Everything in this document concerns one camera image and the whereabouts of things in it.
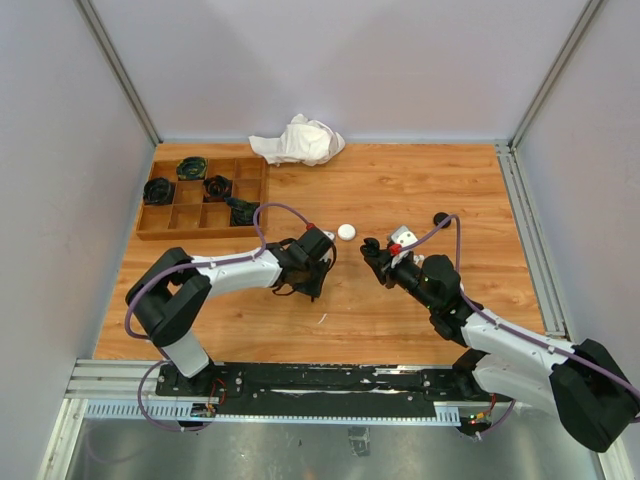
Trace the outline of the white round case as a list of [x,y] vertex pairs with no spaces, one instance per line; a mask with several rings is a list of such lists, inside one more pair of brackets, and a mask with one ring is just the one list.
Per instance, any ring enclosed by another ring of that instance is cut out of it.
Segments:
[[352,241],[357,234],[356,228],[349,223],[341,224],[337,229],[338,237],[343,241]]

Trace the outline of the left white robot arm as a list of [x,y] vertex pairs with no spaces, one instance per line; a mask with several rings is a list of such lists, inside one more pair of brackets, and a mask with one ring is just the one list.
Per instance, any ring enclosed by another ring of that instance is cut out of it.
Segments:
[[190,256],[180,247],[171,248],[127,293],[125,330],[151,341],[177,368],[181,386],[192,395],[203,395],[214,383],[212,360],[193,332],[203,305],[256,288],[315,300],[336,256],[335,235],[314,225],[297,239],[240,254]]

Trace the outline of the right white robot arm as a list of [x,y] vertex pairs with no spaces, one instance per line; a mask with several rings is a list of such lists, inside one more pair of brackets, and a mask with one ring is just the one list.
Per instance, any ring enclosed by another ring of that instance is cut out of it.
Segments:
[[401,287],[430,314],[436,332],[466,352],[456,363],[455,392],[466,400],[503,395],[557,417],[584,447],[605,452],[639,420],[639,391],[609,351],[586,339],[574,344],[519,327],[471,301],[446,255],[422,263],[400,245],[373,238],[360,248],[387,288]]

